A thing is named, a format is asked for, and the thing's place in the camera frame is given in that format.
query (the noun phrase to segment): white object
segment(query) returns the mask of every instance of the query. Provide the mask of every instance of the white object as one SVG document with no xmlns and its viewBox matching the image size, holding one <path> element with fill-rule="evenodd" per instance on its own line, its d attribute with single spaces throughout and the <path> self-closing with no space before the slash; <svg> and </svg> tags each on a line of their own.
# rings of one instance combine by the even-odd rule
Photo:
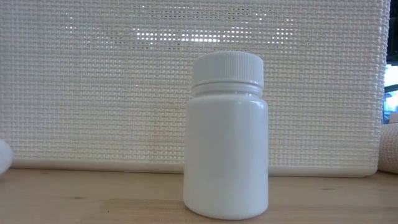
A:
<svg viewBox="0 0 398 224">
<path fill-rule="evenodd" d="M 268 108 L 261 58 L 215 52 L 193 63 L 183 199 L 201 215 L 251 218 L 268 206 Z"/>
<path fill-rule="evenodd" d="M 398 123 L 398 113 L 390 114 L 389 124 Z"/>
<path fill-rule="evenodd" d="M 398 174 L 398 123 L 382 125 L 379 170 Z"/>
<path fill-rule="evenodd" d="M 18 167 L 183 172 L 192 61 L 243 50 L 267 62 L 270 175 L 372 174 L 389 6 L 2 0 L 0 138 Z"/>
<path fill-rule="evenodd" d="M 0 174 L 3 174 L 10 168 L 13 157 L 14 153 L 12 153 L 10 146 L 4 140 L 0 139 Z"/>
</svg>

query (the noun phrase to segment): woven texture backdrop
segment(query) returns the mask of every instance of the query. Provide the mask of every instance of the woven texture backdrop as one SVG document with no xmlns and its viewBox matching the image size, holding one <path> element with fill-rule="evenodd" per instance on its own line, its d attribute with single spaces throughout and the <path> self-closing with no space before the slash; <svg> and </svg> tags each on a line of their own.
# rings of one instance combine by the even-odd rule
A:
<svg viewBox="0 0 398 224">
<path fill-rule="evenodd" d="M 274 175 L 377 167 L 389 1 L 0 2 L 14 166 L 182 172 L 192 61 L 262 57 Z"/>
</svg>

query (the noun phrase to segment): bottle cap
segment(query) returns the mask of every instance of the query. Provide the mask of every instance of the bottle cap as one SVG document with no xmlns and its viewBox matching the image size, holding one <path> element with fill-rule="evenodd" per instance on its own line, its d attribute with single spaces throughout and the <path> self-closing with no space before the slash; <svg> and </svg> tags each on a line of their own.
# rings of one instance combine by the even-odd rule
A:
<svg viewBox="0 0 398 224">
<path fill-rule="evenodd" d="M 193 61 L 192 87 L 217 82 L 250 83 L 264 88 L 264 64 L 257 55 L 236 51 L 214 52 Z"/>
</svg>

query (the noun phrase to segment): white plastic bottle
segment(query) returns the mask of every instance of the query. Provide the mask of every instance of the white plastic bottle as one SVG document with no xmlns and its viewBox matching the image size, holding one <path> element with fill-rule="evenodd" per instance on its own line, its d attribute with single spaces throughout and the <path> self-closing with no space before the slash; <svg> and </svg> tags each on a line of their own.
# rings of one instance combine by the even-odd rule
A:
<svg viewBox="0 0 398 224">
<path fill-rule="evenodd" d="M 263 62 L 215 52 L 193 63 L 183 199 L 192 211 L 240 220 L 268 207 L 268 107 Z"/>
</svg>

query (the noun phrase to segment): wooden surface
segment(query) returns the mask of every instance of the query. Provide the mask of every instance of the wooden surface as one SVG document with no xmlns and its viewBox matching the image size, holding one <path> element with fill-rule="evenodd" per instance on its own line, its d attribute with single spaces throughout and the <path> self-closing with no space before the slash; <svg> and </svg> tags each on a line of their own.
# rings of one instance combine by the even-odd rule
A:
<svg viewBox="0 0 398 224">
<path fill-rule="evenodd" d="M 12 169 L 0 223 L 221 223 L 190 212 L 181 174 Z M 268 211 L 230 223 L 398 223 L 398 175 L 270 177 Z"/>
</svg>

